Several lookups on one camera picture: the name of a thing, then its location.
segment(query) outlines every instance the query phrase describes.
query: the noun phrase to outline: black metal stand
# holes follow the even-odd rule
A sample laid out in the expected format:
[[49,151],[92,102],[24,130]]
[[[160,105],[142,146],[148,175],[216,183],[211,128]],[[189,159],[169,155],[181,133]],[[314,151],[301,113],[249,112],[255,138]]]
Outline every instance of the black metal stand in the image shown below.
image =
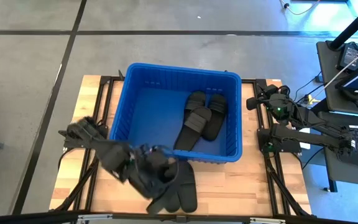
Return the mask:
[[354,21],[329,45],[332,49],[338,49],[345,43],[353,34],[358,31],[358,16]]
[[324,188],[325,191],[332,192],[332,193],[338,192],[335,180],[331,180],[330,178],[328,178],[328,184],[329,184],[329,187],[325,187]]
[[[105,127],[105,136],[103,136],[104,138],[108,138],[107,135],[108,135],[108,127],[107,127],[107,117],[108,117],[108,114],[109,114],[109,107],[110,107],[110,101],[111,101],[111,95],[112,95],[112,86],[114,84],[114,80],[113,80],[113,77],[109,77],[109,80],[108,80],[108,83],[109,83],[109,87],[108,87],[108,91],[107,91],[107,97],[106,97],[106,101],[104,102],[104,109],[103,109],[103,116],[102,116],[102,120],[101,120],[101,125]],[[96,158],[96,155],[94,157],[94,162],[96,163],[96,165],[98,166],[99,165],[99,159]],[[93,173],[92,173],[92,176],[91,176],[91,180],[90,180],[90,183],[89,183],[89,188],[88,188],[88,193],[87,193],[87,196],[86,196],[86,201],[85,201],[85,209],[86,210],[91,210],[91,204],[92,204],[92,199],[93,199],[93,192],[94,192],[94,186],[95,186],[95,183],[96,183],[96,176],[98,174],[98,170],[96,169]]]
[[327,98],[321,100],[316,105],[314,105],[310,109],[315,115],[317,115],[319,112],[329,112],[328,105],[327,105]]
[[[109,77],[101,77],[99,82],[99,88],[98,88],[98,94],[96,95],[96,102],[94,104],[93,108],[93,115],[92,118],[97,122],[98,115],[99,115],[99,108],[100,108],[100,101],[102,99],[102,93],[103,93],[103,86],[106,84],[106,82],[109,80]],[[88,169],[89,159],[91,155],[91,149],[85,149],[84,158],[82,160],[81,165],[81,171],[80,171],[80,177],[84,177],[86,170]],[[81,196],[82,196],[82,188],[80,189],[78,195],[75,197],[74,200],[74,206],[73,210],[78,210],[80,208],[81,203]]]
[[[245,79],[243,79],[243,80],[241,80],[241,82],[242,83],[252,84],[252,87],[254,89],[254,96],[258,95],[258,93],[257,93],[257,90],[258,90],[257,80],[245,80]],[[257,116],[258,116],[258,127],[259,127],[259,129],[264,128],[264,120],[263,120],[262,109],[260,108],[260,105],[257,105],[256,110],[257,110]],[[270,205],[272,207],[272,214],[276,215],[276,214],[278,214],[278,207],[277,207],[277,199],[276,199],[273,179],[269,175],[269,173],[267,172],[267,170],[268,170],[267,164],[270,161],[265,156],[264,156],[264,162],[265,162],[265,169],[266,169],[266,178],[267,178],[268,193],[269,193],[269,198],[270,198]]]
[[[256,82],[256,85],[257,86],[260,86],[262,88],[265,88],[267,87],[267,83],[266,83],[266,79],[256,79],[255,80]],[[266,110],[266,113],[267,113],[267,122],[268,122],[268,126],[271,128],[272,125],[273,125],[273,116],[272,114]],[[285,185],[285,180],[284,180],[284,173],[283,173],[283,167],[281,166],[281,158],[280,158],[280,153],[279,152],[275,152],[274,154],[274,161],[275,161],[275,165],[276,165],[276,169],[277,169],[277,175],[278,175],[278,179],[281,181],[281,183],[283,185]],[[270,159],[269,159],[269,153],[267,153],[267,157],[265,157],[265,164],[267,164],[266,167],[269,167],[268,164],[271,164],[270,162]],[[291,211],[290,211],[290,204],[288,203],[288,200],[286,199],[285,195],[283,192],[281,192],[281,200],[282,200],[282,203],[283,203],[283,211],[284,211],[284,214],[286,215],[290,215],[291,214]]]

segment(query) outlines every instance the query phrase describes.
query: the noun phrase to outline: black floor line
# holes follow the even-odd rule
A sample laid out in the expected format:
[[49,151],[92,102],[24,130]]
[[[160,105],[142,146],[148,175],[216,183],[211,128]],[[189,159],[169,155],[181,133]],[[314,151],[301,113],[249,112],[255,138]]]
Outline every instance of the black floor line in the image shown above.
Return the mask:
[[77,35],[238,35],[272,37],[335,38],[335,31],[251,31],[251,30],[79,30]]
[[29,191],[31,180],[34,175],[35,167],[37,166],[38,158],[41,153],[42,144],[44,143],[44,140],[45,140],[45,135],[47,133],[50,118],[52,117],[52,112],[55,107],[57,95],[59,93],[59,89],[62,84],[62,80],[63,80],[64,74],[66,71],[68,59],[70,58],[71,50],[73,49],[73,45],[74,45],[74,41],[75,41],[75,37],[76,37],[75,32],[78,30],[82,15],[84,13],[86,1],[87,0],[81,1],[80,8],[78,10],[78,14],[75,19],[74,26],[73,26],[72,35],[68,39],[66,51],[63,55],[62,63],[60,65],[60,69],[57,74],[55,84],[53,85],[53,88],[52,88],[52,91],[51,91],[51,94],[49,96],[49,100],[47,103],[47,107],[44,111],[44,115],[42,116],[41,123],[40,123],[39,129],[36,134],[36,138],[34,139],[32,149],[30,151],[30,157],[29,157],[30,161],[26,168],[25,174],[22,177],[23,181],[21,182],[21,185],[19,183],[20,189],[17,193],[17,197],[14,198],[14,199],[16,199],[16,202],[12,208],[13,215],[18,215],[22,212],[25,198],[27,196],[27,192]]
[[257,30],[0,30],[0,35],[238,35],[267,37],[335,38],[338,31],[257,31]]
[[71,30],[0,30],[0,35],[72,35]]

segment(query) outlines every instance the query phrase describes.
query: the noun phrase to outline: black metal frame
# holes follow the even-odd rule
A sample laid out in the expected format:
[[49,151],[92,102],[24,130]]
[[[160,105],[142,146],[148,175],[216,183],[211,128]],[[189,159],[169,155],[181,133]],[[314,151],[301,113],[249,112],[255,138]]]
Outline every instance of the black metal frame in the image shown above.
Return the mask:
[[[102,94],[103,94],[103,89],[105,84],[108,84],[108,91],[106,94],[106,101],[104,102],[104,108],[103,108],[103,114],[102,114],[102,118],[100,120],[100,125],[104,126],[105,130],[108,130],[108,126],[107,126],[107,118],[108,118],[108,114],[109,114],[109,107],[110,107],[110,103],[111,103],[111,97],[112,97],[112,88],[114,85],[114,81],[117,80],[124,80],[121,71],[119,71],[119,76],[118,77],[107,77],[107,76],[102,76],[99,82],[99,88],[98,88],[98,94],[96,97],[96,103],[95,103],[95,108],[93,111],[93,119],[95,121],[97,121],[98,119],[98,115],[99,115],[99,107],[101,104],[101,98],[102,98]],[[85,171],[88,168],[88,163],[89,163],[89,159],[90,159],[90,153],[91,153],[91,149],[85,149],[85,154],[84,154],[84,158],[83,158],[83,163],[81,166],[81,175],[80,178],[83,177],[83,173],[85,173]],[[93,160],[96,163],[96,166],[98,166],[99,161],[96,157],[93,158]],[[91,210],[91,204],[92,204],[92,199],[93,199],[93,192],[94,192],[94,187],[96,184],[96,176],[98,174],[98,169],[96,169],[91,177],[90,177],[90,181],[89,181],[89,187],[88,187],[88,192],[86,194],[86,201],[85,201],[85,210],[90,211]],[[76,200],[75,200],[75,204],[73,207],[73,210],[78,210],[80,207],[80,201],[81,201],[81,197],[82,197],[82,189],[81,192],[78,194]]]
[[329,48],[336,50],[342,47],[342,45],[347,41],[352,35],[358,31],[358,16],[354,21],[346,27],[344,31],[341,32],[332,42],[329,43]]
[[[122,76],[121,71],[119,71],[119,76],[118,77],[110,77],[108,95],[106,97],[106,102],[105,102],[104,112],[103,112],[103,119],[102,119],[102,122],[104,122],[104,124],[106,124],[106,118],[107,118],[107,115],[108,115],[108,110],[106,111],[106,107],[108,108],[108,105],[110,104],[112,86],[114,85],[115,81],[124,81],[124,77]],[[255,96],[257,95],[257,82],[262,82],[262,83],[264,82],[266,84],[265,80],[242,79],[241,81],[242,81],[242,83],[247,83],[247,84],[252,85],[252,87],[254,89],[254,95]],[[259,128],[263,128],[264,127],[264,121],[263,121],[262,109],[261,109],[260,105],[258,105],[258,108],[257,108],[257,117],[258,117]],[[271,125],[272,124],[271,116],[268,116],[268,120],[269,120],[269,125]],[[86,164],[83,162],[83,166],[81,166],[81,170],[86,170],[88,165],[86,165],[86,166],[85,165]],[[267,169],[267,159],[266,158],[265,158],[265,165],[266,165],[265,168]],[[276,160],[276,167],[277,167],[277,170],[279,170],[278,176],[279,176],[280,180],[283,182],[284,178],[283,178],[282,166],[281,166],[280,159]],[[270,205],[271,205],[271,208],[272,208],[272,215],[277,215],[278,214],[278,207],[277,207],[277,199],[276,199],[276,196],[275,196],[274,181],[273,181],[272,177],[267,172],[266,172],[266,175],[267,175],[267,182],[268,182]],[[90,209],[91,209],[93,191],[94,191],[94,187],[95,187],[95,183],[96,183],[95,180],[96,180],[96,174],[94,173],[91,176],[91,181],[89,182],[88,194],[86,196],[85,210],[88,210],[88,211],[90,211]],[[285,200],[285,197],[283,195],[282,195],[282,201],[283,201],[284,212],[285,212],[286,215],[289,215],[290,214],[289,205],[288,205],[288,202]],[[166,216],[167,215],[162,215],[160,217],[160,215],[157,215],[156,218],[160,219],[160,220],[164,220],[164,217],[166,217]],[[172,216],[177,217],[178,215],[175,215],[175,214],[169,215],[170,220],[172,219]],[[244,221],[246,221],[248,219],[249,219],[249,217],[230,217],[230,219],[228,219],[228,220],[235,220],[236,222],[244,222]]]
[[238,216],[201,216],[201,215],[148,215],[148,214],[128,214],[128,213],[98,213],[86,210],[79,211],[56,211],[49,213],[32,213],[22,215],[6,215],[0,217],[0,224],[33,224],[33,223],[67,223],[96,219],[139,219],[139,220],[161,220],[173,221],[178,223],[214,221],[214,222],[242,222],[242,223],[287,223],[287,224],[346,224],[339,220],[329,220],[315,217],[299,217],[294,215],[278,214],[274,217],[238,217]]

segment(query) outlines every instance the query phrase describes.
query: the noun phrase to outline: desk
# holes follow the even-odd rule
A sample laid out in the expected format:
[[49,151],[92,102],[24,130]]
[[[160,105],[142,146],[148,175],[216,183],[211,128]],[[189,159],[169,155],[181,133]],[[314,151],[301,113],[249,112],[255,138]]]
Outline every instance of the desk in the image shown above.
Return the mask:
[[[349,116],[342,114],[320,112],[319,117],[321,119],[325,119],[326,121],[330,121],[333,124],[340,125],[352,125],[354,124],[352,122],[356,119],[356,124],[358,125],[358,118],[352,118],[349,120]],[[324,154],[326,158],[330,192],[337,192],[335,183],[337,180],[358,184],[358,166],[338,160],[336,154],[327,148],[324,148]]]
[[[96,75],[85,75],[83,77],[72,121],[92,115],[100,78]],[[267,80],[267,84],[280,86],[281,81]],[[109,128],[112,125],[122,85],[122,81],[115,81],[113,85],[107,122]],[[248,111],[246,109],[246,99],[253,96],[252,85],[243,83],[243,152],[240,160],[227,164],[190,162],[195,171],[198,197],[198,208],[192,215],[272,215],[264,159],[258,150],[257,112],[256,110]],[[103,95],[102,102],[105,101],[105,98],[106,95]],[[101,117],[103,105],[104,103],[101,103],[99,117]],[[267,125],[266,114],[264,114],[264,122]],[[50,202],[51,209],[59,206],[77,184],[83,156],[83,149],[74,149],[63,158]],[[289,153],[280,153],[280,156],[287,188],[302,208],[311,213],[299,161]],[[84,208],[87,188],[86,185],[80,208]],[[278,210],[282,213],[282,201],[277,186],[275,186],[275,193]],[[119,183],[99,166],[91,206],[92,212],[145,214],[145,209],[149,203],[150,200],[143,198],[128,182]]]
[[[323,80],[325,83],[329,82],[339,72],[339,70],[336,69],[336,65],[341,51],[332,51],[328,49],[326,42],[318,42],[317,53]],[[332,84],[325,89],[326,98],[311,109],[315,114],[320,111],[338,111],[358,114],[358,107],[349,100],[346,100],[341,95],[341,92],[335,88],[335,84],[340,81],[339,79],[345,76],[345,73],[340,74],[337,80],[333,81]]]

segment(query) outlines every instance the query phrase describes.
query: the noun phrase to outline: white cable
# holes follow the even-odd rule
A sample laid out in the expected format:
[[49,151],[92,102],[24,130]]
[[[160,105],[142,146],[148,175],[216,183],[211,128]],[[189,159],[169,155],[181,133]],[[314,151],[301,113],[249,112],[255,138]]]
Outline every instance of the white cable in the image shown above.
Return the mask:
[[313,99],[311,99],[311,100],[309,101],[309,103],[312,102],[313,100],[315,100],[316,97],[317,97],[318,95],[320,95],[320,93],[323,92],[323,91],[336,79],[336,77],[338,77],[344,70],[346,70],[349,66],[351,66],[351,65],[353,64],[353,62],[355,62],[357,59],[358,59],[358,57],[355,58],[351,63],[348,63],[340,72],[338,72],[338,74],[336,74],[336,75],[334,76],[334,78],[331,79],[331,80],[327,83],[327,85],[325,85],[324,88],[323,88],[319,93],[317,93],[317,95],[316,95]]
[[[321,0],[317,0],[312,6],[310,6],[310,8],[308,9],[308,10],[306,10],[305,12],[307,12],[307,11],[309,11],[310,9],[312,9],[313,7],[315,7],[315,6],[317,6],[317,4],[320,2]],[[295,13],[295,12],[293,12],[291,9],[290,9],[290,7],[289,6],[287,6],[287,8],[286,9],[288,9],[292,14],[294,14],[294,15],[296,15],[296,16],[299,16],[299,15],[302,15],[303,13],[305,13],[305,12],[301,12],[301,13]]]

